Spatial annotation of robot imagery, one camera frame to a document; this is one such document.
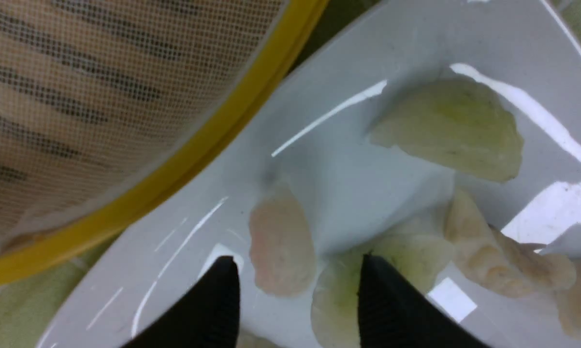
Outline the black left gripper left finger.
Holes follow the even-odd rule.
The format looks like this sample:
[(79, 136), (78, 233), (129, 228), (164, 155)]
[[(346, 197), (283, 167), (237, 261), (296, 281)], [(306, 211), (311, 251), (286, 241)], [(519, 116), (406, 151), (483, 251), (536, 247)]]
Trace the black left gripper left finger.
[(164, 315), (125, 348), (234, 348), (240, 331), (240, 278), (220, 256)]

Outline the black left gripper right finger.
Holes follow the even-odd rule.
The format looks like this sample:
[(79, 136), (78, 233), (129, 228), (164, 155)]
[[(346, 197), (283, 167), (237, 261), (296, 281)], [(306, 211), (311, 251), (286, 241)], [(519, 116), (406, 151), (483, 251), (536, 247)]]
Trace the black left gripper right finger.
[(377, 255), (362, 257), (358, 326), (362, 348), (487, 347)]

